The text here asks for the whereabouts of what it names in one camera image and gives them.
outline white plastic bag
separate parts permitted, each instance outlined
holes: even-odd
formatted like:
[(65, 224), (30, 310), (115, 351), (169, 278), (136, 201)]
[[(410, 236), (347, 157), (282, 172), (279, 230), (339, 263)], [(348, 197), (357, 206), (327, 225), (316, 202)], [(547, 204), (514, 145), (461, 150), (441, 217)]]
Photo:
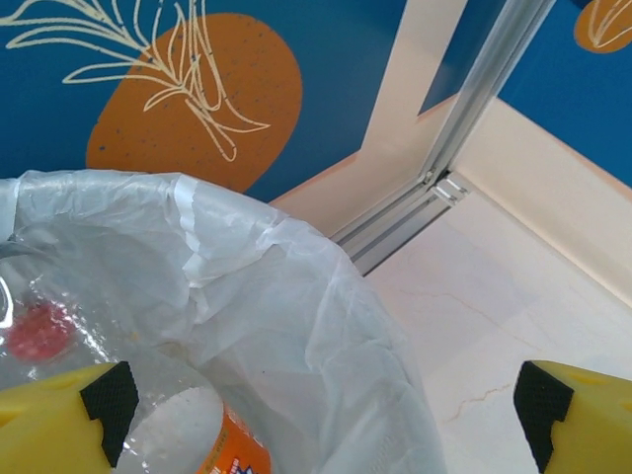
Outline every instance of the white plastic bag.
[(261, 433), (276, 474), (445, 472), (403, 337), (309, 225), (183, 175), (0, 181), (0, 239), (52, 220), (94, 244), (141, 342), (187, 359)]

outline clear plastic bottle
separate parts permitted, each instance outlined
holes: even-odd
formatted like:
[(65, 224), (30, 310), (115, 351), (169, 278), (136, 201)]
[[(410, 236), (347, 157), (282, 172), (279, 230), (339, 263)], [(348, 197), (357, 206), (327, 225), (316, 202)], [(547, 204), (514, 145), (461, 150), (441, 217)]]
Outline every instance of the clear plastic bottle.
[(268, 453), (210, 383), (135, 344), (116, 292), (80, 260), (63, 261), (54, 246), (0, 244), (0, 390), (127, 360), (140, 403), (114, 472), (269, 474)]

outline orange bottle label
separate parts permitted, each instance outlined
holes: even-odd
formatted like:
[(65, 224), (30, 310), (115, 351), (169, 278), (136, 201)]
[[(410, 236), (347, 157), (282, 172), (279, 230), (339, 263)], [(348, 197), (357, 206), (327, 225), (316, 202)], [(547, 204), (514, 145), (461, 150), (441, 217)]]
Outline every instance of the orange bottle label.
[(224, 419), (212, 451), (197, 474), (271, 474), (268, 450), (224, 404)]

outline white marble floor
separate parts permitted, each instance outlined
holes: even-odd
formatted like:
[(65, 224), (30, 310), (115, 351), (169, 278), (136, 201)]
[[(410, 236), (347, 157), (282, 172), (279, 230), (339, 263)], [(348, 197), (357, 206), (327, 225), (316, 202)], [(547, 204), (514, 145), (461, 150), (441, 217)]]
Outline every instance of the white marble floor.
[(449, 474), (536, 474), (513, 407), (527, 359), (632, 379), (632, 309), (470, 195), (368, 276), (412, 339)]

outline trash bin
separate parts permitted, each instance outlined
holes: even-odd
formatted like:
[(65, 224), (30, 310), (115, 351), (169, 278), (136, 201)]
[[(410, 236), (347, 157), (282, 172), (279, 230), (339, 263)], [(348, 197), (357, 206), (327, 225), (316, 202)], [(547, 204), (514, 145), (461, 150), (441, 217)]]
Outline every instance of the trash bin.
[(0, 181), (0, 238), (51, 220), (81, 227), (139, 343), (206, 376), (261, 434), (275, 473), (445, 472), (404, 337), (309, 225), (177, 174)]

